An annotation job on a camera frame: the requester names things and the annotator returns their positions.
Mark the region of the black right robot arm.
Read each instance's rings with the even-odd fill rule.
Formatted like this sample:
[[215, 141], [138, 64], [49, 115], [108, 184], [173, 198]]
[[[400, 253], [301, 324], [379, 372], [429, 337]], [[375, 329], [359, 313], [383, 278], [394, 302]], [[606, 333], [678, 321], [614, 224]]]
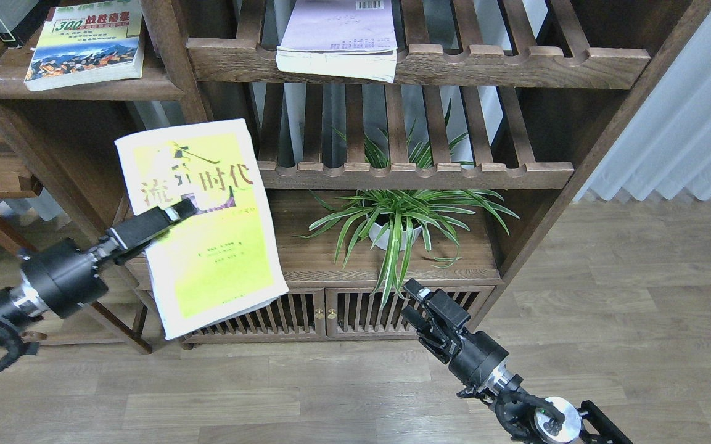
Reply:
[[524, 443], [628, 443], [629, 439], [591, 401], [575, 407], [562, 397], [537, 397], [522, 388], [522, 378], [506, 368], [508, 352], [483, 331], [470, 332], [470, 314], [443, 290], [415, 280], [404, 289], [418, 302], [402, 315], [419, 342], [448, 366], [464, 385], [460, 398], [485, 403], [502, 428]]

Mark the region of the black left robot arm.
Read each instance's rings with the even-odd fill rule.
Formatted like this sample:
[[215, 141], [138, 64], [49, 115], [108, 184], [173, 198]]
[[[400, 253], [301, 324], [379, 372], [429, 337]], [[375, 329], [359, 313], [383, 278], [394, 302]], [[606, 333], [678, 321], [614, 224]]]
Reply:
[[139, 255], [152, 239], [199, 213], [192, 199], [167, 208], [155, 206], [106, 230], [99, 243], [80, 250], [69, 238], [41, 251], [25, 251], [22, 281], [0, 290], [0, 372], [20, 357], [34, 355], [37, 343], [22, 339], [28, 327], [51, 311], [67, 318], [108, 292], [101, 278], [107, 265], [124, 265]]

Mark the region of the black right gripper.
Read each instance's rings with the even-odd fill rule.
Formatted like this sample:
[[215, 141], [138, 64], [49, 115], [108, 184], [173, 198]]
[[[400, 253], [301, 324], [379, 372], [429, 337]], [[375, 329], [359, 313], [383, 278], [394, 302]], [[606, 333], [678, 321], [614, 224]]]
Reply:
[[470, 314], [448, 293], [433, 292], [414, 279], [403, 289], [420, 304], [420, 309], [404, 307], [404, 319], [415, 328], [420, 343], [463, 385], [469, 390], [502, 390], [509, 385], [508, 352], [485, 332], [469, 332], [465, 325]]

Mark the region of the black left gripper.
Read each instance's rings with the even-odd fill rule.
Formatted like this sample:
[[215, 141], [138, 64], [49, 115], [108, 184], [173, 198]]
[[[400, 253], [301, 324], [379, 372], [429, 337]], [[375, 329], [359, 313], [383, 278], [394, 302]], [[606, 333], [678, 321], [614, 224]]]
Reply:
[[164, 210], [156, 206], [109, 228], [107, 238], [85, 251], [70, 238], [42, 252], [20, 249], [20, 309], [33, 319], [48, 310], [67, 318], [108, 291], [99, 275], [102, 265], [124, 264], [152, 239], [197, 213], [191, 199], [181, 199]]

